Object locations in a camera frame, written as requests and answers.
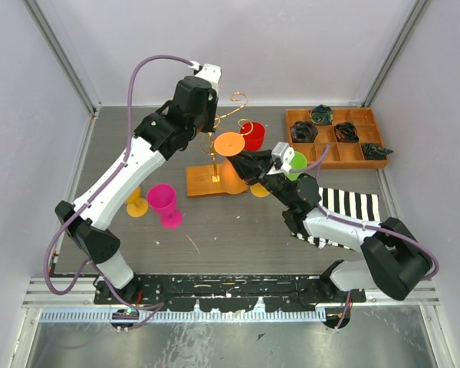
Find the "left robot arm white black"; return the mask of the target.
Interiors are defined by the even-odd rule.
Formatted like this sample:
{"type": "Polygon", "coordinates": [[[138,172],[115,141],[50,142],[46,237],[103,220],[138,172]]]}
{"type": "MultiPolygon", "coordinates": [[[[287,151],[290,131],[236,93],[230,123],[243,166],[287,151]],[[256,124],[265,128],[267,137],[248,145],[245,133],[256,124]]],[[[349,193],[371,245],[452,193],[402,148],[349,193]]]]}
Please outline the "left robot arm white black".
{"type": "Polygon", "coordinates": [[[138,285],[120,253],[119,238],[108,227],[146,177],[198,133],[214,130],[220,78],[220,70],[204,67],[180,80],[173,98],[142,120],[130,146],[97,182],[73,203],[61,201],[55,208],[67,235],[111,283],[110,293],[121,304],[136,299],[138,285]]]}

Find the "orange plastic wine glass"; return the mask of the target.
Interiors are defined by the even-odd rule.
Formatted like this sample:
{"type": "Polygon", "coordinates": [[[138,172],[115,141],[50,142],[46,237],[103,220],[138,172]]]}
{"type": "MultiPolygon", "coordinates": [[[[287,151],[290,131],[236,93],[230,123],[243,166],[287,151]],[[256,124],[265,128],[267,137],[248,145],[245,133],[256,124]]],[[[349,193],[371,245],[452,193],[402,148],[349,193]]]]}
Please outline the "orange plastic wine glass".
{"type": "Polygon", "coordinates": [[[230,158],[236,156],[245,148],[245,139],[235,132],[223,133],[215,139],[214,148],[217,154],[225,159],[220,165],[219,176],[222,188],[231,195],[237,195],[247,190],[247,185],[237,174],[230,158]]]}

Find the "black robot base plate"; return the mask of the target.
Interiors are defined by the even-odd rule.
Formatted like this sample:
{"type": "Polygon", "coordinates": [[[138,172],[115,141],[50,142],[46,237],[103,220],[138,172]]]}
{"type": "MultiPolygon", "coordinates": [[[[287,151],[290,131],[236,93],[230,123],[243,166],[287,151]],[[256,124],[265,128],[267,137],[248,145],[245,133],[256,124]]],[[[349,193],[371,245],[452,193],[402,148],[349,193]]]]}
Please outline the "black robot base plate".
{"type": "Polygon", "coordinates": [[[163,304],[175,312],[252,311],[259,303],[272,312],[314,311],[318,304],[366,302],[364,291],[328,291],[307,274],[141,274],[121,297],[132,304],[163,304]]]}

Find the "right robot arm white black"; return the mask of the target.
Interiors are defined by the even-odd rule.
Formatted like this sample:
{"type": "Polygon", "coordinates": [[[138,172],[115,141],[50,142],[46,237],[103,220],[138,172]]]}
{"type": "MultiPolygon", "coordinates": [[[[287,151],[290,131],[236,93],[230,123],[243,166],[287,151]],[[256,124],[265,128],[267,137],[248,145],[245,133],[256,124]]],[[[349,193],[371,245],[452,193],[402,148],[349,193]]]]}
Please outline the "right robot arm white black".
{"type": "Polygon", "coordinates": [[[326,209],[329,195],[306,169],[292,169],[293,157],[293,149],[279,143],[228,160],[246,184],[262,185],[285,206],[282,215],[293,236],[306,242],[322,238],[362,255],[360,261],[335,261],[320,275],[325,299],[337,302],[352,290],[377,288],[403,301],[420,281],[438,273],[437,258],[399,219],[360,221],[326,209]]]}

